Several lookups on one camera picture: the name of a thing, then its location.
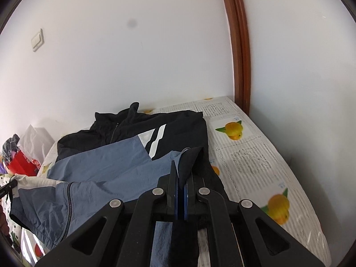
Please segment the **black white blue jacket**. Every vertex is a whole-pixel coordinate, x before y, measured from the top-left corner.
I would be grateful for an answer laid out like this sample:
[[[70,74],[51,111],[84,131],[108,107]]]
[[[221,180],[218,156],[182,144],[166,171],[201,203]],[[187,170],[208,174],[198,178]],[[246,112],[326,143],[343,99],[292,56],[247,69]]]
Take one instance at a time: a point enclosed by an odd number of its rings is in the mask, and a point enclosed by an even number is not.
[[[202,112],[148,115],[138,103],[117,114],[97,113],[88,130],[58,141],[57,161],[43,177],[16,176],[10,218],[49,249],[83,225],[110,200],[128,202],[177,169],[179,204],[187,203],[188,177],[222,195],[224,186],[208,159]]]

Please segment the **red gift bag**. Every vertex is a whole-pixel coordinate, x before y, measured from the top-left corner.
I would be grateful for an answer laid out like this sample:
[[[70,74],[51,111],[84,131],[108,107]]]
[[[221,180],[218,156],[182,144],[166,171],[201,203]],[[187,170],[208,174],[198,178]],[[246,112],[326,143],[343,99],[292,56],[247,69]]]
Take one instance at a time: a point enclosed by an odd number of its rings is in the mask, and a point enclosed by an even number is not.
[[[33,162],[29,161],[22,151],[18,151],[14,155],[12,161],[7,167],[12,174],[35,177],[38,173],[37,166]]]

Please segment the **dark patterned cloth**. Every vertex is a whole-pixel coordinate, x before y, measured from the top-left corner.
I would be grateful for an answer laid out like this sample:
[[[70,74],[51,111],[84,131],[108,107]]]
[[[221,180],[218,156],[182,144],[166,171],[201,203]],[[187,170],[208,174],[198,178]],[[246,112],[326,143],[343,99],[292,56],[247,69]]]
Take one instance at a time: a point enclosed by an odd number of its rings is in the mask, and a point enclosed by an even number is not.
[[[17,153],[19,148],[18,148],[18,142],[20,140],[20,137],[17,134],[14,134],[11,138],[7,139],[5,143],[2,146],[2,156],[5,160],[11,161],[13,158],[13,153]]]

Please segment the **white plastic bag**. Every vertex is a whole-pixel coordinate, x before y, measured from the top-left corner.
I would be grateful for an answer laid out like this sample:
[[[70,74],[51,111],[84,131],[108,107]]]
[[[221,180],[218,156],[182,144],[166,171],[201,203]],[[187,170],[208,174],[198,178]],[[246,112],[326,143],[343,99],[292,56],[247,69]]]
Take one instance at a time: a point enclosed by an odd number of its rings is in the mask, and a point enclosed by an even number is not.
[[[54,144],[54,139],[43,127],[29,125],[20,137],[18,148],[35,165],[41,166]]]

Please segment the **fruit print table cloth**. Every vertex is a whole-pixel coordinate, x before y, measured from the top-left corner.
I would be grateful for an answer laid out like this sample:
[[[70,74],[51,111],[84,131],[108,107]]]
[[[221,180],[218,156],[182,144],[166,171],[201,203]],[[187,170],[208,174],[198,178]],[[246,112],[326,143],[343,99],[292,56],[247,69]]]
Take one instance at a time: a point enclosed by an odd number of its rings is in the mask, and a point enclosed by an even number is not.
[[[282,156],[248,116],[228,98],[174,105],[148,115],[184,110],[204,115],[208,159],[224,186],[223,196],[253,201],[330,266],[330,250],[311,202]],[[47,174],[57,156],[35,177]]]

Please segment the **white wall switch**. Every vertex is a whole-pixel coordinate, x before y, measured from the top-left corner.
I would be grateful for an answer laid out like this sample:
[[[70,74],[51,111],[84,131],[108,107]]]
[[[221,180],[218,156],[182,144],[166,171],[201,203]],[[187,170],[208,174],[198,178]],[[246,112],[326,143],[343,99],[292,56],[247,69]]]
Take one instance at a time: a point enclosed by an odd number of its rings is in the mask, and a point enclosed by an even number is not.
[[[44,44],[43,29],[41,28],[31,39],[31,49],[36,52]]]

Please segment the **brown wooden door frame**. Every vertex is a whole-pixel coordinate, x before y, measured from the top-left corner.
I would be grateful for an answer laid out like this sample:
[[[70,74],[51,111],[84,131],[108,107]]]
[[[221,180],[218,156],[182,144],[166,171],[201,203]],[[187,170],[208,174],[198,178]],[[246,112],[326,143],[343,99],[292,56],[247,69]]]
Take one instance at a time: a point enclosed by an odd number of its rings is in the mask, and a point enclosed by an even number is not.
[[[251,54],[246,10],[243,0],[223,1],[231,39],[234,102],[248,114],[251,94]]]

